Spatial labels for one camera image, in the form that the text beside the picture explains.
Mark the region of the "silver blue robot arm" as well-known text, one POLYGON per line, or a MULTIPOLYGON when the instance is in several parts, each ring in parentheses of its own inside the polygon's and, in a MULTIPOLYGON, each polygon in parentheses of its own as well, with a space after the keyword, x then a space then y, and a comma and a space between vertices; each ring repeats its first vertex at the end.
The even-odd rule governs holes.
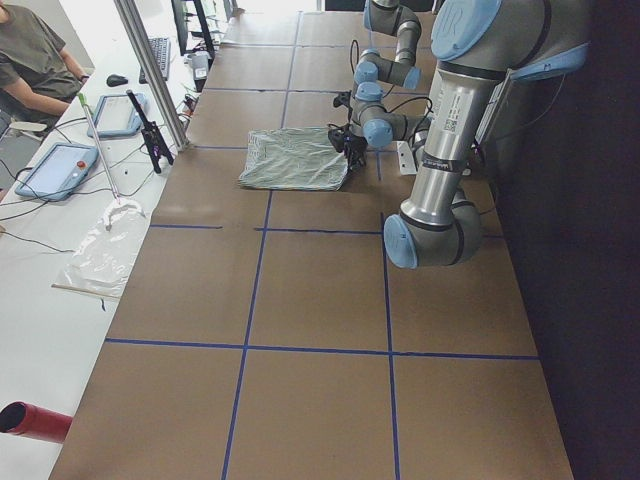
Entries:
POLYGON ((363 15, 368 31, 395 39, 395 55, 386 58, 375 48, 364 50, 355 66, 354 84, 381 81, 415 90, 421 78, 421 70, 416 66, 422 34, 417 15, 399 1, 366 1, 363 15))
POLYGON ((410 196, 384 224, 389 259, 400 268, 454 265, 482 238, 480 215, 460 185, 467 155, 494 88, 580 68, 588 51, 589 1, 444 1, 434 6, 433 103, 420 117, 388 112, 383 83, 417 86, 417 16, 396 1, 369 1, 364 24, 397 39, 396 55, 364 52, 351 95, 356 135, 374 148, 412 144, 417 174, 410 196))

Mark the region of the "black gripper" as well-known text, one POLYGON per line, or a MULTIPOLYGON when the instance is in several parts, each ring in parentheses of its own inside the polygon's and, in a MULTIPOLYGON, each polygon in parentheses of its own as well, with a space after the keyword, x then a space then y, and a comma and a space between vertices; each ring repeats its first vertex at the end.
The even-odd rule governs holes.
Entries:
POLYGON ((344 137, 344 154, 347 158, 348 170, 356 172, 366 162, 367 141, 364 137, 349 134, 344 137))

